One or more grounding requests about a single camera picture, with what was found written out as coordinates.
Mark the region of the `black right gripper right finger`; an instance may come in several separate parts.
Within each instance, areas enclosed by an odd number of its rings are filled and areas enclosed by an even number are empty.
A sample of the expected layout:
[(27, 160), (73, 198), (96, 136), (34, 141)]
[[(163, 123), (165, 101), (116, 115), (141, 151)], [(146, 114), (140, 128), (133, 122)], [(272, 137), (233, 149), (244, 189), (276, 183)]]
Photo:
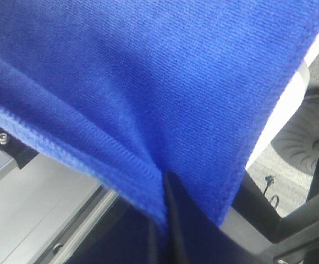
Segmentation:
[(248, 173), (221, 227), (209, 220), (173, 172), (164, 175), (164, 194), (169, 263), (262, 263), (258, 255), (274, 239), (275, 209)]

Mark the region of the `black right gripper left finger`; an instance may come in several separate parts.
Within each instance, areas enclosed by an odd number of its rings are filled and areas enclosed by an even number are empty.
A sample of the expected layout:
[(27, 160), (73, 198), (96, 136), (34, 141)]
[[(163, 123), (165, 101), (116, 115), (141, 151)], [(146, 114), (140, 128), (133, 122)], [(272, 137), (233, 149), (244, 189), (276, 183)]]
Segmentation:
[(117, 198), (67, 263), (167, 263), (157, 225)]

